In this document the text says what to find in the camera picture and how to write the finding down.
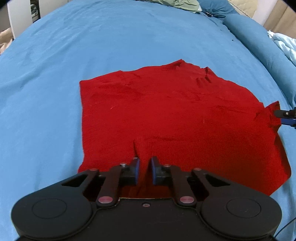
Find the light blue quilt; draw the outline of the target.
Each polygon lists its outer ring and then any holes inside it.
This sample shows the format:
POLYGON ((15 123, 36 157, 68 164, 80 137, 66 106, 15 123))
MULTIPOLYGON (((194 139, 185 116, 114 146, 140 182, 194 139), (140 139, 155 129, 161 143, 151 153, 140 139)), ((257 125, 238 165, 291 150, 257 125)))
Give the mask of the light blue quilt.
POLYGON ((271 30, 267 32, 268 37, 284 52, 285 56, 296 66, 296 43, 295 39, 271 30))

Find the blue rolled blanket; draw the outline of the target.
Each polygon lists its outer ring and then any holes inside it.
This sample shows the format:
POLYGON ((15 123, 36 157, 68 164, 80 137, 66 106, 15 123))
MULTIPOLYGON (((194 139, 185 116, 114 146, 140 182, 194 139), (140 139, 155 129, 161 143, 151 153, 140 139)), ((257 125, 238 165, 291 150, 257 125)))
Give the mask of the blue rolled blanket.
POLYGON ((223 24, 264 65, 288 103, 295 107, 295 66, 268 37, 267 30, 239 14, 226 16, 223 24))

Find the white cabinet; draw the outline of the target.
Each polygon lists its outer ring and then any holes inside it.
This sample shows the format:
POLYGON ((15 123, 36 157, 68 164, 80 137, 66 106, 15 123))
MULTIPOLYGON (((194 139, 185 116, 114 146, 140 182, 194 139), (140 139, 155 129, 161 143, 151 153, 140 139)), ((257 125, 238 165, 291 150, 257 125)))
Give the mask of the white cabinet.
POLYGON ((68 0, 9 1, 8 16, 14 38, 34 22, 68 2, 68 0))

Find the blue bed sheet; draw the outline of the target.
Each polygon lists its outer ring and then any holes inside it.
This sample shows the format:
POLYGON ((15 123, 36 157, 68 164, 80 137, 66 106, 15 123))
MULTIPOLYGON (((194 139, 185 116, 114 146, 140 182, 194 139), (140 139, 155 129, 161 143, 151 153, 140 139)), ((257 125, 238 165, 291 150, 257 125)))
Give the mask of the blue bed sheet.
POLYGON ((11 209, 74 175, 83 161, 79 83, 183 59, 295 106, 295 66, 272 76, 221 19, 145 1, 71 1, 28 27, 1 55, 1 240, 16 240, 11 209))

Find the dark blue pillow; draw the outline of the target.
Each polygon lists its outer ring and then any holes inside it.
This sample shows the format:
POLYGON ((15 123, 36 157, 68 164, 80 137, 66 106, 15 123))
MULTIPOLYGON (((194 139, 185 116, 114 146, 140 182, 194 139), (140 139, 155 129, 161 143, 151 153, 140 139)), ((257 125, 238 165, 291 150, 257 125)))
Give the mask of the dark blue pillow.
POLYGON ((230 14, 238 14, 227 0, 199 0, 202 12, 215 18, 225 18, 230 14))

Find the red cloth garment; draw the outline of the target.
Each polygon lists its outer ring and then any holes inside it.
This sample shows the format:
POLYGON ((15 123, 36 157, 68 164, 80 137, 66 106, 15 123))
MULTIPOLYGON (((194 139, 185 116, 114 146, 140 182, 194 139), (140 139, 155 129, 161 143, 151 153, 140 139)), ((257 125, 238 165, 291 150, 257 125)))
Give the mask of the red cloth garment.
POLYGON ((139 157, 125 197, 168 197, 149 161, 201 168, 271 195, 291 176, 275 117, 248 89, 184 60, 80 82, 84 159, 79 172, 107 171, 139 157))

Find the green garment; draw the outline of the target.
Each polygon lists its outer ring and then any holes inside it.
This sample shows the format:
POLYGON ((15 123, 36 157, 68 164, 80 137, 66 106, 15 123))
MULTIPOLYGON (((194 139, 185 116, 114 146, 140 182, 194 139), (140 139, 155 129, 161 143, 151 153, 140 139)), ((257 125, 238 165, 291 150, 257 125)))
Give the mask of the green garment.
POLYGON ((155 0, 151 2, 190 11, 192 13, 199 13, 202 11, 202 8, 197 0, 155 0))

